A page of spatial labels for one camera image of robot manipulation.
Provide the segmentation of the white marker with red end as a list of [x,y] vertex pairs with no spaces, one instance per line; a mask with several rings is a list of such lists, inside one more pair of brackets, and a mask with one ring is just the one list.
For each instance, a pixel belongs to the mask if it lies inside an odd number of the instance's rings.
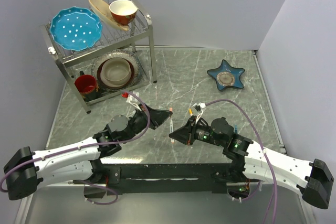
[[[174,127],[173,127],[173,120],[172,118],[170,117],[170,134],[173,133],[174,131]],[[174,144],[175,143],[175,140],[173,138],[170,137],[170,134],[169,134],[169,138],[171,140],[171,143]]]

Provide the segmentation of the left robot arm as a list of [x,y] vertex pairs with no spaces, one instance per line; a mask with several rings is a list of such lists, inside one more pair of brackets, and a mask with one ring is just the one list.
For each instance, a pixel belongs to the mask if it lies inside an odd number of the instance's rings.
[[44,151],[20,148],[4,166],[1,192],[9,200],[23,199],[36,190],[68,180],[98,183],[104,177],[101,159],[121,150],[121,144],[157,129],[171,115],[170,110],[140,106],[133,116],[117,115],[103,130],[75,144]]

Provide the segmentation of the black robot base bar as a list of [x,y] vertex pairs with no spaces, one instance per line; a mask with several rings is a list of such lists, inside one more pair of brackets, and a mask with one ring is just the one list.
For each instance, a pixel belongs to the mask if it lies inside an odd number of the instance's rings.
[[229,163],[95,164],[86,181],[105,184],[119,195],[210,191],[227,193],[228,183],[248,181]]

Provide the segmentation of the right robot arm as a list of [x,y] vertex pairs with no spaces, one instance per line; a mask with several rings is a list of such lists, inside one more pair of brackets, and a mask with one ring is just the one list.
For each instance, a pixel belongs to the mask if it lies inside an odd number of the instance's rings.
[[300,195],[314,207],[329,207],[334,178],[324,161],[304,161],[261,147],[236,133],[224,117],[206,125],[192,116],[169,137],[188,146],[198,140],[223,148],[231,163],[226,171],[215,173],[218,179],[230,183],[254,179],[276,184]]

